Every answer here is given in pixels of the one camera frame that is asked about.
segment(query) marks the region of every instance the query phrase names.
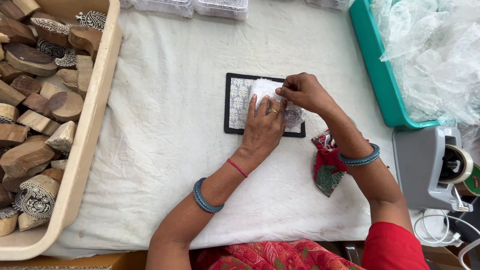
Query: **beige plastic tray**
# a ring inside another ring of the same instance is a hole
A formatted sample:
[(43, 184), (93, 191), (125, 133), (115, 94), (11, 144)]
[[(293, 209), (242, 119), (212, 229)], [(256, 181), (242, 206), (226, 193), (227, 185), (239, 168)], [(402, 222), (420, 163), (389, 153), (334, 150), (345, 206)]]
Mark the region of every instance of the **beige plastic tray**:
[(43, 253), (57, 240), (63, 228), (77, 219), (122, 37), (118, 23), (119, 0), (36, 1), (43, 12), (59, 19), (68, 19), (69, 22), (79, 12), (89, 11), (107, 14), (107, 21), (50, 223), (25, 232), (20, 232), (17, 228), (15, 232), (0, 237), (0, 260), (25, 260)]

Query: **bangle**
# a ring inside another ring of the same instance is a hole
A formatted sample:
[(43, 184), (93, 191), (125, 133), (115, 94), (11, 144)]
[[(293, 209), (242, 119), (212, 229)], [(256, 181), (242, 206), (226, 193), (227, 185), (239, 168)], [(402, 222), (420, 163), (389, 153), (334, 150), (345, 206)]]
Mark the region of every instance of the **bangle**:
[(233, 167), (237, 168), (237, 170), (239, 170), (239, 171), (241, 172), (241, 174), (243, 174), (243, 176), (245, 176), (245, 178), (248, 177), (248, 175), (247, 175), (246, 173), (244, 173), (243, 170), (240, 169), (239, 166), (237, 166), (235, 163), (233, 163), (233, 161), (231, 161), (230, 159), (227, 159), (227, 162), (230, 163), (230, 164), (232, 164)]
[(358, 160), (349, 160), (342, 156), (340, 152), (338, 152), (338, 159), (345, 163), (348, 166), (362, 166), (368, 163), (374, 162), (380, 156), (380, 147), (378, 145), (369, 143), (373, 147), (373, 153), (366, 158), (358, 159)]
[(211, 206), (204, 200), (204, 198), (202, 197), (202, 194), (200, 193), (200, 186), (202, 185), (202, 183), (205, 179), (206, 178), (202, 178), (202, 179), (198, 180), (197, 182), (195, 182), (195, 184), (193, 185), (193, 197), (195, 198), (195, 201), (197, 202), (197, 204), (203, 210), (205, 210), (209, 213), (215, 214), (215, 213), (220, 212), (220, 210), (223, 208), (223, 206), (225, 204), (222, 204), (221, 206)]

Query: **red thread bracelet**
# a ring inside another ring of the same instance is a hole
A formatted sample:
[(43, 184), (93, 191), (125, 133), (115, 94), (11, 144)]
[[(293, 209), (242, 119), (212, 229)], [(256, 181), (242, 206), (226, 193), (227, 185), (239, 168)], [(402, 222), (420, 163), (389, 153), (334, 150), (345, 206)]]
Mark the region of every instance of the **red thread bracelet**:
[(230, 159), (227, 159), (227, 162), (230, 163), (230, 164), (232, 164), (233, 167), (237, 168), (237, 170), (239, 170), (239, 171), (241, 172), (241, 174), (243, 174), (243, 176), (245, 176), (245, 178), (248, 177), (248, 175), (247, 175), (246, 173), (244, 173), (243, 170), (240, 169), (239, 166), (237, 166), (235, 163), (233, 163), (233, 161), (231, 161)]

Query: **table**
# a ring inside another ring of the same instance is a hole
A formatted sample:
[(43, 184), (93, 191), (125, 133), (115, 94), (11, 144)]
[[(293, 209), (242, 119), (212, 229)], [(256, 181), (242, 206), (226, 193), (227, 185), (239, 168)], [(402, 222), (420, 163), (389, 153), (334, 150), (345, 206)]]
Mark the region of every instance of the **table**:
[[(82, 206), (46, 255), (148, 248), (193, 183), (241, 143), (241, 135), (223, 132), (227, 72), (316, 75), (396, 175), (392, 128), (382, 120), (349, 14), (300, 0), (250, 1), (249, 8), (245, 22), (122, 10), (124, 40)], [(370, 210), (352, 177), (331, 198), (314, 184), (317, 149), (310, 139), (325, 129), (309, 113), (307, 137), (284, 137), (191, 248), (365, 239)], [(417, 210), (411, 214), (418, 217)], [(434, 235), (443, 229), (441, 219), (429, 226)]]

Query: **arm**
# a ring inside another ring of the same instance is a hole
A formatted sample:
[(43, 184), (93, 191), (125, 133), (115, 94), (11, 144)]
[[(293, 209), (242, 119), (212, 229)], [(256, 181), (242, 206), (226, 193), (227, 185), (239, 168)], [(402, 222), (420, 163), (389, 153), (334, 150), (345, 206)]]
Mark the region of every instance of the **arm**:
[[(270, 100), (278, 111), (255, 116), (257, 97), (250, 101), (242, 145), (231, 156), (232, 162), (246, 174), (255, 170), (278, 146), (287, 123), (283, 122), (287, 101), (279, 104)], [(268, 96), (262, 99), (258, 111), (266, 111)], [(210, 175), (200, 187), (205, 201), (212, 206), (222, 205), (243, 181), (243, 174), (230, 163)], [(203, 230), (214, 214), (204, 211), (190, 193), (160, 223), (155, 231), (147, 257), (147, 270), (189, 270), (188, 250), (192, 240)]]
[[(288, 76), (276, 93), (295, 105), (318, 113), (325, 120), (340, 153), (347, 159), (361, 159), (373, 152), (351, 119), (335, 103), (314, 75), (301, 73)], [(407, 203), (390, 171), (378, 158), (364, 166), (349, 166), (363, 195), (370, 204), (372, 223), (377, 221), (399, 225), (413, 233)]]

